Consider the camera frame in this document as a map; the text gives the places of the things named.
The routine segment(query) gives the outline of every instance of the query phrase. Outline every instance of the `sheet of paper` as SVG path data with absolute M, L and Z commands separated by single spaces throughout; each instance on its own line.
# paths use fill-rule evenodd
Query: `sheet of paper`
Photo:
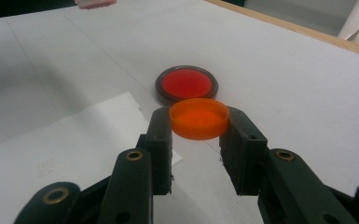
M 81 189 L 111 175 L 117 155 L 134 148 L 148 122 L 129 93 L 0 144 L 0 223 L 12 223 L 48 184 Z M 181 157 L 174 152 L 173 164 Z

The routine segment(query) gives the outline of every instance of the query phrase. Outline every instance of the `red circle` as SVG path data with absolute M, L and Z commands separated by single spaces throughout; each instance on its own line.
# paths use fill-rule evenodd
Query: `red circle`
M 197 98 L 211 91 L 213 83 L 200 71 L 178 69 L 167 74 L 161 81 L 161 87 L 167 93 L 179 98 Z

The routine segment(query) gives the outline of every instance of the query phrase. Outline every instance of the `white table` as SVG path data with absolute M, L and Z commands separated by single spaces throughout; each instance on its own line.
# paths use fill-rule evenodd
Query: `white table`
M 214 74 L 217 100 L 243 110 L 270 148 L 295 151 L 326 185 L 354 194 L 359 54 L 199 0 L 0 19 L 0 144 L 125 91 L 150 119 L 155 79 L 181 64 Z M 173 194 L 154 198 L 155 223 L 262 223 L 256 197 L 235 195 L 216 139 L 175 136 L 173 146 L 184 159 Z M 0 223 L 15 216 L 0 208 Z

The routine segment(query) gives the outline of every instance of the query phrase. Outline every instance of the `orange object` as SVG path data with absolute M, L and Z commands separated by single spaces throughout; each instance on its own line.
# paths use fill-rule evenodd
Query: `orange object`
M 216 100 L 194 98 L 176 103 L 170 109 L 173 131 L 191 140 L 207 140 L 228 128 L 228 107 Z

